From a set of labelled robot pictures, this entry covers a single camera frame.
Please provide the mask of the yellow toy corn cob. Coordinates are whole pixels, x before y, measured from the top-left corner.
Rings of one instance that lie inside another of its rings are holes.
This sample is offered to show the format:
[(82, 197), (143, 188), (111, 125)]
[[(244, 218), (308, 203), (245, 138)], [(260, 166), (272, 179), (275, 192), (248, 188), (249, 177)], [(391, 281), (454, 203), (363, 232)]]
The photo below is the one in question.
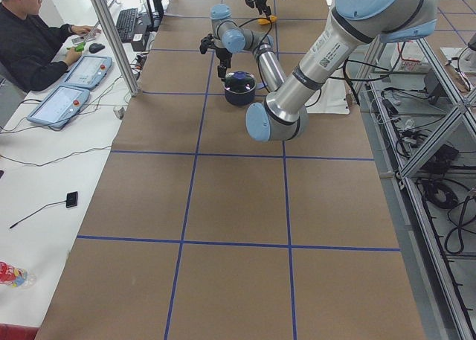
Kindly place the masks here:
[(277, 17), (275, 15), (270, 15), (265, 18), (259, 18), (257, 22), (260, 25), (270, 25), (271, 23), (275, 23), (277, 21)]

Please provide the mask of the glass pot lid blue knob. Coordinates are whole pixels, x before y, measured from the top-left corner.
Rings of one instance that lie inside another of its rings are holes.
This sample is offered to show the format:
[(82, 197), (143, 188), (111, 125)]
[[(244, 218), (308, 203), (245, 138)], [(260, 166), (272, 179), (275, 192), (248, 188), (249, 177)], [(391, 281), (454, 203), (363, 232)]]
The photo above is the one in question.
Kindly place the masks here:
[(253, 74), (245, 71), (227, 73), (224, 89), (233, 94), (245, 94), (255, 90), (256, 80)]

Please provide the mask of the dark blue saucepan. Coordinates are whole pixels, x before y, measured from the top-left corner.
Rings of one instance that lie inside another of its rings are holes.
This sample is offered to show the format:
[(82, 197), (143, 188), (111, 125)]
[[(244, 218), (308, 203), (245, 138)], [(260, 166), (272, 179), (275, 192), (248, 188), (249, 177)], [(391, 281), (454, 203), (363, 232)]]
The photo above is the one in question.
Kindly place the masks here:
[(225, 99), (234, 106), (247, 106), (255, 101), (257, 80), (245, 71), (228, 72), (225, 75)]

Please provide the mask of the black keyboard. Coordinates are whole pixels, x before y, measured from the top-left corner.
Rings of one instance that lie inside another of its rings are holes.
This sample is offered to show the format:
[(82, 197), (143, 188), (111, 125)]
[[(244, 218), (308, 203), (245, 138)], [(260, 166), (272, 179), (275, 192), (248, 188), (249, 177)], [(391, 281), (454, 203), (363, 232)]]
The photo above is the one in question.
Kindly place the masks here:
[(133, 39), (137, 17), (137, 8), (129, 8), (119, 12), (116, 21), (116, 30), (121, 42), (130, 42)]

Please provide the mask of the black computer mouse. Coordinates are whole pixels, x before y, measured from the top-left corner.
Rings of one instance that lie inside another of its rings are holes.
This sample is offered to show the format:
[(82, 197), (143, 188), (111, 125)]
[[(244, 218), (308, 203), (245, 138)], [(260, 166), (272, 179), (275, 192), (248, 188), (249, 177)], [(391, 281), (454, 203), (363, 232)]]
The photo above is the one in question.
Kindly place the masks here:
[(90, 46), (89, 46), (89, 52), (90, 52), (91, 54), (96, 54), (96, 53), (98, 53), (99, 51), (102, 51), (104, 48), (105, 48), (105, 45), (103, 45), (103, 44), (100, 44), (100, 43), (92, 43), (92, 44), (90, 44)]

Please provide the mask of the upper blue teach pendant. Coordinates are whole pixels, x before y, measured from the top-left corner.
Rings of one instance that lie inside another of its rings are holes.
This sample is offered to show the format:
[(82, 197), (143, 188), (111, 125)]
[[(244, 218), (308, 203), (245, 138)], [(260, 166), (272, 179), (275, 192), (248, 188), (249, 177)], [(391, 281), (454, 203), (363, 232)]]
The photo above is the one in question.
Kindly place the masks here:
[(70, 86), (92, 90), (101, 84), (112, 67), (111, 57), (87, 54), (70, 68), (63, 82)]

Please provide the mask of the blue teach pendant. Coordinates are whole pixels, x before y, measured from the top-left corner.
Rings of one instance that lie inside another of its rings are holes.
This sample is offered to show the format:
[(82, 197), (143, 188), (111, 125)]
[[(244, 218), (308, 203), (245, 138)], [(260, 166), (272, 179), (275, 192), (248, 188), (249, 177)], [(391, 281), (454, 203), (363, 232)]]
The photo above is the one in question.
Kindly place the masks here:
[(87, 54), (70, 68), (63, 82), (70, 86), (92, 90), (101, 84), (112, 67), (111, 57)]
[(89, 96), (87, 89), (61, 84), (27, 116), (27, 120), (40, 126), (62, 129), (80, 112)]

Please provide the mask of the lower blue teach pendant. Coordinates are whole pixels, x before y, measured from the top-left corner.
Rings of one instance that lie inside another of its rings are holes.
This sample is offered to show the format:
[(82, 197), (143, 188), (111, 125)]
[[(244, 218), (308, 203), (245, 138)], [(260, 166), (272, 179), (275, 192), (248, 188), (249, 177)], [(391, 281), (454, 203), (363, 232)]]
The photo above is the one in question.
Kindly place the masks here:
[(89, 96), (87, 89), (61, 84), (27, 116), (27, 120), (40, 126), (62, 129), (80, 112)]

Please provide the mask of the seated person in black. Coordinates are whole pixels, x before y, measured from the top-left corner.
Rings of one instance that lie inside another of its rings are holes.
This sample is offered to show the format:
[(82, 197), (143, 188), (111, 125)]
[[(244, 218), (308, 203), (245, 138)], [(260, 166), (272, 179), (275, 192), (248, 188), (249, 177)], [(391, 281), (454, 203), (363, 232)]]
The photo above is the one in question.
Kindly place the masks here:
[(86, 35), (89, 25), (48, 26), (39, 16), (43, 0), (1, 0), (1, 64), (24, 92), (39, 92), (58, 81), (82, 53), (70, 48), (54, 57), (73, 35)]

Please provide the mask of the small black device on table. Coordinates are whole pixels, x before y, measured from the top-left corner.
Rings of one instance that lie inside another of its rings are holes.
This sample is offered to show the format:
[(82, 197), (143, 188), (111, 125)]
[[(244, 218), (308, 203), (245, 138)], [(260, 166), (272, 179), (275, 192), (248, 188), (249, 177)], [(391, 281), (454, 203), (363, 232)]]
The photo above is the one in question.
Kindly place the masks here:
[(79, 196), (79, 193), (77, 191), (67, 193), (65, 206), (67, 208), (76, 207), (78, 205), (78, 196)]

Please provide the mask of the red label drink bottle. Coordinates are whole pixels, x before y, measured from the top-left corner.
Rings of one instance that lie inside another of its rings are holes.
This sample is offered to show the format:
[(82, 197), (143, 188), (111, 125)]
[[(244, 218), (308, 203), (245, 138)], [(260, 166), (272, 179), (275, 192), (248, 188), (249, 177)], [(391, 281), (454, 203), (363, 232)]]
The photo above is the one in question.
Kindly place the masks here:
[(1, 285), (11, 288), (28, 288), (35, 284), (36, 275), (4, 261), (1, 265)]

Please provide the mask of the aluminium frame post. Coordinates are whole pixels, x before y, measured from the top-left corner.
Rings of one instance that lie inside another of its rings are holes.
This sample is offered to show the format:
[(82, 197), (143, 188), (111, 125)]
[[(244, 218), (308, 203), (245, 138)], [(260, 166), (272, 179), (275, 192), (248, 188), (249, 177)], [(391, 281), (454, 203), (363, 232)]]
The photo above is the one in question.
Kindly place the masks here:
[(115, 56), (115, 62), (120, 69), (121, 76), (123, 77), (131, 96), (135, 97), (139, 92), (138, 83), (134, 74), (132, 73), (129, 60), (123, 48), (123, 43), (120, 40), (115, 23), (113, 22), (113, 18), (109, 12), (107, 0), (90, 1), (109, 43), (109, 46), (111, 47)]

